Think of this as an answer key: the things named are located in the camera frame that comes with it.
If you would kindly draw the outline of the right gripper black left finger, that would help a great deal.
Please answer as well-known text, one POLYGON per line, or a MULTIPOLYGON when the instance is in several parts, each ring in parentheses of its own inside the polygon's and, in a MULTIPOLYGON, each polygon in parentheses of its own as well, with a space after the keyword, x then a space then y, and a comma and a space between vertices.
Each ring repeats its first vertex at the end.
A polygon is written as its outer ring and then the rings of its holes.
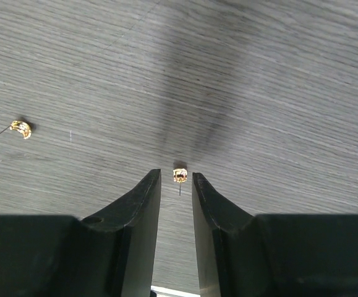
POLYGON ((161 171, 79 220, 0 215, 0 296, 149 296, 161 171))

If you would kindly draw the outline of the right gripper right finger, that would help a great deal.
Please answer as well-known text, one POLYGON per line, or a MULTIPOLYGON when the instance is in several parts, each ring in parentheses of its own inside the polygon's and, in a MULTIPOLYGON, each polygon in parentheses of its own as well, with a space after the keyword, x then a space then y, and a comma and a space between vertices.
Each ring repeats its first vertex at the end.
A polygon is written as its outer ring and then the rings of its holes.
POLYGON ((358 296, 358 214, 253 216, 192 176, 202 296, 358 296))

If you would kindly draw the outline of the small pale bead earring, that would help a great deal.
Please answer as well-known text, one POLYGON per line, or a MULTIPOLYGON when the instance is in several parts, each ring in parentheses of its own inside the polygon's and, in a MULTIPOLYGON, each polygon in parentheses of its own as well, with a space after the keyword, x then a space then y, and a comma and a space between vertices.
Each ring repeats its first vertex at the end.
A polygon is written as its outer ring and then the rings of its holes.
POLYGON ((182 184, 187 181, 188 171, 186 168, 173 169, 173 181, 179 184, 179 195, 181 195, 182 184))

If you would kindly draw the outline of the small gold earring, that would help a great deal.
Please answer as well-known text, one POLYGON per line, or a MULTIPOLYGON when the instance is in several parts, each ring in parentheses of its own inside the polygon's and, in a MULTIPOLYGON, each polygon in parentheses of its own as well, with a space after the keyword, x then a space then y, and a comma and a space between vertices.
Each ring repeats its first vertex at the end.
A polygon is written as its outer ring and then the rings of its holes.
POLYGON ((23 120, 14 120, 7 127, 5 127, 2 131, 0 131, 0 135, 6 130, 17 131, 22 135, 23 139, 29 139, 32 136, 33 128, 32 126, 23 120))

